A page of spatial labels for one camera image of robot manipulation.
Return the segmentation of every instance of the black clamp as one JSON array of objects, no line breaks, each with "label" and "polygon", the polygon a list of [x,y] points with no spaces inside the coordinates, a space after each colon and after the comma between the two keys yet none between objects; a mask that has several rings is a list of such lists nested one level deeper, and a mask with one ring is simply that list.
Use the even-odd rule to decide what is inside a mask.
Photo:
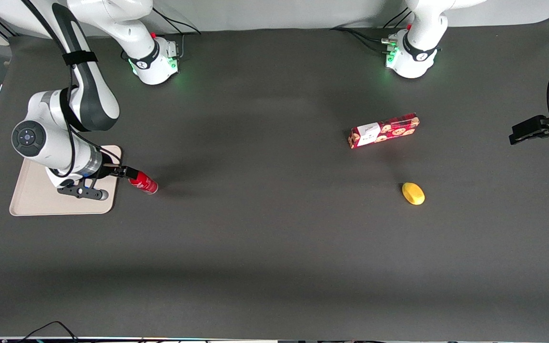
[{"label": "black clamp", "polygon": [[96,59],[96,54],[94,54],[94,52],[85,50],[78,50],[64,54],[63,60],[65,60],[65,64],[67,65],[85,63],[88,61],[99,61]]},{"label": "black clamp", "polygon": [[103,167],[111,168],[109,175],[116,178],[125,178],[136,180],[139,178],[139,170],[128,167],[128,165],[104,164]]},{"label": "black clamp", "polygon": [[78,184],[75,184],[73,181],[70,184],[65,185],[63,188],[58,188],[57,191],[59,194],[70,195],[78,199],[93,199],[93,200],[105,200],[109,197],[109,193],[103,189],[94,188],[96,184],[96,179],[91,179],[92,184],[90,186],[86,185],[86,179],[80,180]]},{"label": "black clamp", "polygon": [[408,33],[407,32],[404,35],[404,38],[402,39],[402,43],[404,45],[404,49],[410,55],[412,55],[412,58],[415,61],[425,61],[425,60],[427,60],[427,58],[429,58],[429,56],[431,56],[431,54],[433,54],[436,50],[438,50],[437,46],[435,48],[429,49],[429,50],[421,50],[421,49],[415,48],[414,46],[410,45],[410,42],[408,41]]},{"label": "black clamp", "polygon": [[512,126],[512,134],[509,135],[509,143],[516,145],[521,141],[534,138],[549,137],[549,118],[544,115],[536,115],[520,124]]}]

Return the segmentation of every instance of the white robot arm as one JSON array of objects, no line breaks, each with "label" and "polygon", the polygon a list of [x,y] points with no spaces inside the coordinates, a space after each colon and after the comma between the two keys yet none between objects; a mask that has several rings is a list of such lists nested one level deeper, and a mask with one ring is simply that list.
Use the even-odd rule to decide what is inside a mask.
[{"label": "white robot arm", "polygon": [[120,113],[78,20],[67,7],[52,0],[0,0],[0,16],[52,37],[78,83],[77,87],[31,96],[25,119],[11,135],[12,145],[24,158],[46,167],[59,193],[68,194],[65,189],[77,191],[70,194],[76,197],[104,200],[107,192],[95,189],[94,183],[85,186],[84,180],[111,174],[125,177],[138,171],[114,165],[102,148],[73,132],[108,130]]},{"label": "white robot arm", "polygon": [[161,84],[177,73],[177,46],[152,37],[139,18],[152,11],[152,0],[67,0],[79,21],[112,36],[129,57],[133,72],[148,85]]},{"label": "white robot arm", "polygon": [[383,40],[390,51],[386,67],[405,78],[418,78],[433,65],[437,44],[448,28],[444,11],[471,7],[486,0],[406,0],[414,13],[410,30],[403,29]]}]

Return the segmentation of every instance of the gray table surface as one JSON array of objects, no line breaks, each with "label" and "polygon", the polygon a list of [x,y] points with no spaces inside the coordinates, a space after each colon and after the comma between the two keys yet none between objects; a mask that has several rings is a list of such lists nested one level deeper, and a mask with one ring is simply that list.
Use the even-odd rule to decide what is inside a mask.
[{"label": "gray table surface", "polygon": [[[348,34],[290,29],[187,37],[181,73],[149,87],[92,40],[122,114],[87,137],[161,189],[122,183],[111,212],[72,217],[8,213],[10,132],[67,82],[51,41],[11,43],[0,336],[59,320],[79,336],[549,342],[549,140],[508,142],[545,113],[549,21],[451,28],[419,80]],[[414,135],[346,144],[412,111]]]}]

